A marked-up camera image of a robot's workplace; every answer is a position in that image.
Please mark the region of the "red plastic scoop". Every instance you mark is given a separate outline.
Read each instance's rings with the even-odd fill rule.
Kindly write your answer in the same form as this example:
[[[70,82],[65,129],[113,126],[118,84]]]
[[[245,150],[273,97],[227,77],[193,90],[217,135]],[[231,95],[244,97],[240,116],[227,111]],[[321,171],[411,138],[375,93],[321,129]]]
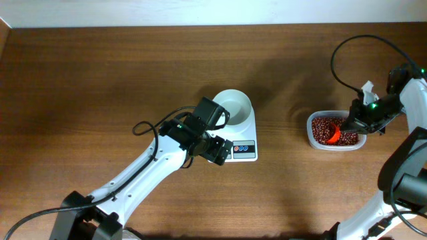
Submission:
[[[334,134],[326,141],[327,144],[335,144],[341,136],[340,128],[335,123],[331,123],[331,126],[334,128]]]

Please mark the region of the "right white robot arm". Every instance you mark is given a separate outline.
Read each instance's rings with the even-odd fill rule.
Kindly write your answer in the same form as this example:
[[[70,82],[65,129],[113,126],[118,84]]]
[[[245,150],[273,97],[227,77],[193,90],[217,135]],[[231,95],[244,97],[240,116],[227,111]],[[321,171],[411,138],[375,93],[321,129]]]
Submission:
[[[405,114],[409,135],[381,168],[378,192],[351,218],[337,222],[322,239],[381,239],[404,223],[426,216],[426,73],[413,63],[390,71],[387,94],[379,98],[367,83],[352,101],[342,131],[384,133],[385,126]]]

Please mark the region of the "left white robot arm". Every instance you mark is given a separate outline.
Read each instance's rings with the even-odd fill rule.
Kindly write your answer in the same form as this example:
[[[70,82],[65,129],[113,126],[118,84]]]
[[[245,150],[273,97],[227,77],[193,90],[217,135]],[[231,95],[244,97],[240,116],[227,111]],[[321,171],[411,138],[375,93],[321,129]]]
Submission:
[[[223,129],[229,112],[206,97],[182,107],[156,125],[149,147],[117,177],[84,197],[74,191],[62,202],[50,238],[109,239],[125,237],[125,225],[141,202],[171,173],[200,156],[223,165],[232,142],[211,135]]]

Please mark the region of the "white digital kitchen scale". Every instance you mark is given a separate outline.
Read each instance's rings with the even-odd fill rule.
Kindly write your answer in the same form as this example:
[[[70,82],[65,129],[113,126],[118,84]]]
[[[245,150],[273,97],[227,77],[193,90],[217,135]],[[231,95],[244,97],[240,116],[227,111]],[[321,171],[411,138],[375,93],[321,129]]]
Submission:
[[[223,129],[208,131],[212,136],[219,136],[233,143],[231,153],[226,159],[226,163],[250,162],[258,159],[256,121],[254,110],[250,116],[240,125],[226,126]]]

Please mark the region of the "white round bowl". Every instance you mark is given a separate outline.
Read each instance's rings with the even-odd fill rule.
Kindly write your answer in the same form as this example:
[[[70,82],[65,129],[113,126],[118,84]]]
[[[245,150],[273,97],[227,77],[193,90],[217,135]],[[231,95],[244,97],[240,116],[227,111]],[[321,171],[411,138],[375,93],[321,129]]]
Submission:
[[[236,89],[221,91],[213,100],[230,113],[227,126],[242,124],[252,111],[252,104],[248,96]]]

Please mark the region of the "clear plastic bean container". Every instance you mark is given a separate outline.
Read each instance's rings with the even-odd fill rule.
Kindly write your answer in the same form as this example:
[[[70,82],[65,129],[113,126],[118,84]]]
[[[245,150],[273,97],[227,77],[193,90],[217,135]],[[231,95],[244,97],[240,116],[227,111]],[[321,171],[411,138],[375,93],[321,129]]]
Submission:
[[[349,146],[336,146],[336,145],[323,145],[321,143],[318,143],[313,134],[312,129],[312,121],[317,117],[341,117],[346,118],[349,115],[349,111],[317,111],[312,113],[307,120],[307,134],[308,139],[310,142],[310,145],[314,149],[321,149],[321,150],[327,150],[327,151],[353,151],[360,149],[364,146],[367,136],[366,135],[358,135],[358,141],[354,145]]]

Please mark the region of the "red beans in container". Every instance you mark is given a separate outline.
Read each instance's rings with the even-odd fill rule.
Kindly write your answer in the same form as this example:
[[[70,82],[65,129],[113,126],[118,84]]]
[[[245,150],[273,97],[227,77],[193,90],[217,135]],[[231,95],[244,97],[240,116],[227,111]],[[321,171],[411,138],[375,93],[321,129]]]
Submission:
[[[326,141],[334,134],[334,128],[331,123],[338,127],[345,121],[341,117],[317,117],[312,121],[314,138],[318,143],[323,145],[349,146],[358,141],[357,133],[345,133],[341,131],[340,139],[335,144],[327,144]]]

